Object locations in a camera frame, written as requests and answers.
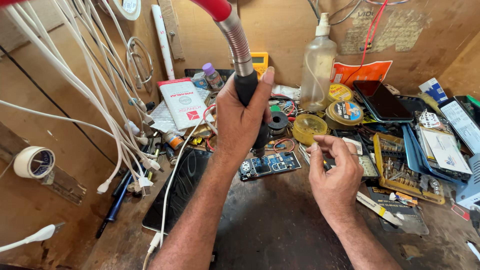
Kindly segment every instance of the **kenver packaging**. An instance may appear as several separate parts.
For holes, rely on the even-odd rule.
[[[207,109],[190,78],[157,82],[178,130],[195,126]],[[213,122],[211,115],[207,121]]]

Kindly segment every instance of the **masking tape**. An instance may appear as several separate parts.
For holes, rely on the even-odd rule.
[[[122,5],[120,5],[120,1],[121,0],[107,0],[107,3],[118,19],[135,21],[138,16],[140,16],[141,0],[123,0]],[[103,2],[99,1],[98,3],[100,8],[111,16]]]
[[[50,149],[30,146],[17,155],[13,162],[13,170],[20,177],[42,178],[50,173],[54,165],[55,154]]]

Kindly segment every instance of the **smartphone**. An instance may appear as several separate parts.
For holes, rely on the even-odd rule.
[[[185,148],[182,157],[178,161],[177,171],[175,172],[173,182],[168,191],[164,234],[170,232],[185,207],[187,207],[188,202],[202,178],[211,155],[212,153],[206,151]],[[152,206],[147,211],[147,214],[145,214],[142,226],[147,229],[157,232],[160,232],[162,229],[163,202],[170,177],[171,174],[153,201]]]
[[[354,81],[353,87],[378,122],[408,123],[413,121],[413,115],[403,107],[382,82]]]

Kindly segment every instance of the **white plastic pipe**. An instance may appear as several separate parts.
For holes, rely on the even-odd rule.
[[[172,58],[170,56],[170,47],[168,46],[167,30],[163,22],[162,11],[159,5],[152,5],[153,18],[155,20],[156,32],[158,33],[158,40],[160,40],[160,47],[162,49],[163,62],[167,70],[168,80],[175,80],[173,73]]]

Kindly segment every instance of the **digital multimeter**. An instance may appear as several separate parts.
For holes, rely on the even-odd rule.
[[[260,76],[268,68],[268,52],[251,52],[253,69],[257,72],[257,78],[260,79]]]

